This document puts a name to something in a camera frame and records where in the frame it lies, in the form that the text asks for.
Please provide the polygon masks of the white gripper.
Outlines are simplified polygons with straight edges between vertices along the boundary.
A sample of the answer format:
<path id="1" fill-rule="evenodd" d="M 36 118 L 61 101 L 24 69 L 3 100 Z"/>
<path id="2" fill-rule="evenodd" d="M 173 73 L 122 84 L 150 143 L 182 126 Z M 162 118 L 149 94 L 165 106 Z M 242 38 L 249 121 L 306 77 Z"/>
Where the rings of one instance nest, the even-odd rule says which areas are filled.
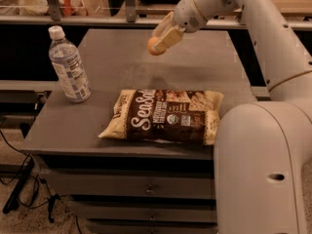
<path id="1" fill-rule="evenodd" d="M 180 0 L 173 12 L 169 12 L 152 32 L 153 37 L 160 38 L 157 47 L 163 47 L 166 51 L 182 40 L 183 31 L 194 33 L 203 28 L 207 20 L 201 15 L 194 0 Z"/>

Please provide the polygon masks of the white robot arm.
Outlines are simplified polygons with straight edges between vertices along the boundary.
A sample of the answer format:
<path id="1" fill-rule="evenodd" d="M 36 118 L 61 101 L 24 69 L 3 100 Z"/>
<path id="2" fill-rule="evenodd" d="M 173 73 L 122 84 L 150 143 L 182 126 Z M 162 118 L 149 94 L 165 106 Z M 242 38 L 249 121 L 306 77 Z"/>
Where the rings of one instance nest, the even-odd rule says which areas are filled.
<path id="1" fill-rule="evenodd" d="M 181 0 L 155 29 L 164 51 L 182 34 L 241 9 L 268 101 L 221 119 L 214 144 L 218 234 L 308 234 L 301 173 L 312 156 L 311 56 L 271 0 Z"/>

